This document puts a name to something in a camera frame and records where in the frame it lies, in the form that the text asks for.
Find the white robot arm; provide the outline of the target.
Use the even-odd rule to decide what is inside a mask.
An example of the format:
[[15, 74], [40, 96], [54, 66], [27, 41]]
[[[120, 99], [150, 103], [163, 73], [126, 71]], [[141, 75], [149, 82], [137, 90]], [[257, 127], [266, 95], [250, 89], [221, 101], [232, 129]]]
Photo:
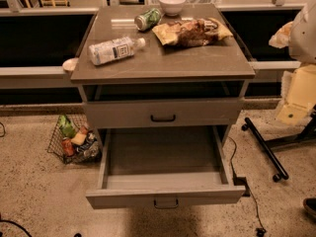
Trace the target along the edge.
[[283, 25], [269, 40], [276, 48], [288, 48], [289, 56], [300, 62], [293, 72], [284, 72], [282, 100], [276, 119], [295, 125], [316, 105], [316, 1], [309, 1], [294, 20]]

